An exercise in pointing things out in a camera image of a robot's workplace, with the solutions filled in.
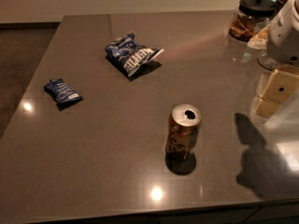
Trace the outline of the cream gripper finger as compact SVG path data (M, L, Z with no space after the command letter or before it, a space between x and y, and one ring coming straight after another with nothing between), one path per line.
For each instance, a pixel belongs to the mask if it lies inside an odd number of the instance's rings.
M284 64L261 75L252 102L255 115L270 118L299 89L299 68Z

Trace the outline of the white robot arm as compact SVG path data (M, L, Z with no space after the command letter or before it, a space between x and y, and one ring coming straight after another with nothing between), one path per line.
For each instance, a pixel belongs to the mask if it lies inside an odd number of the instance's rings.
M288 0L271 21L258 63L270 73L258 86L253 112L270 118L299 89L299 0Z

